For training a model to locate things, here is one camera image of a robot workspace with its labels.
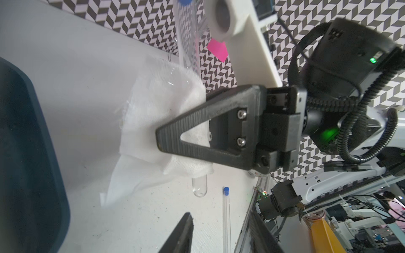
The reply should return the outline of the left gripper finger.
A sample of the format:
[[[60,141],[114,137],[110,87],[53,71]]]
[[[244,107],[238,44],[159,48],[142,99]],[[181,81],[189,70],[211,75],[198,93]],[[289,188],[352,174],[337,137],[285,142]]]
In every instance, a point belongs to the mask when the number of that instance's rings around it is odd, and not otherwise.
[[[194,223],[191,213],[185,213],[161,247],[159,253],[190,253]]]

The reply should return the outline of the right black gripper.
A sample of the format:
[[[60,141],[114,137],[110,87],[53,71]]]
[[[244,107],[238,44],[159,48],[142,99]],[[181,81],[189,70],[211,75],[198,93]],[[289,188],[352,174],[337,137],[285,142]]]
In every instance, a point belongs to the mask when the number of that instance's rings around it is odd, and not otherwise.
[[[266,89],[242,85],[209,96],[207,102],[156,130],[161,152],[251,170],[268,175],[298,165],[301,139],[309,130],[307,89]],[[181,135],[209,124],[210,146],[182,140]]]

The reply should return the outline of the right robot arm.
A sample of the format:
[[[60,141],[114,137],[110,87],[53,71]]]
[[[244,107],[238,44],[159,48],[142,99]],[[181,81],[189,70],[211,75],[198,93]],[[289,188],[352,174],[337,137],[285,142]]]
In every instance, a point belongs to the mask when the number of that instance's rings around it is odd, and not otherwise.
[[[161,152],[255,170],[268,175],[298,163],[300,140],[312,139],[340,161],[311,176],[276,184],[259,202],[266,220],[321,209],[323,194],[386,171],[405,171],[401,109],[372,117],[371,101],[405,68],[405,52],[391,39],[337,18],[309,31],[295,49],[288,85],[245,85],[218,91],[207,102],[156,130]]]

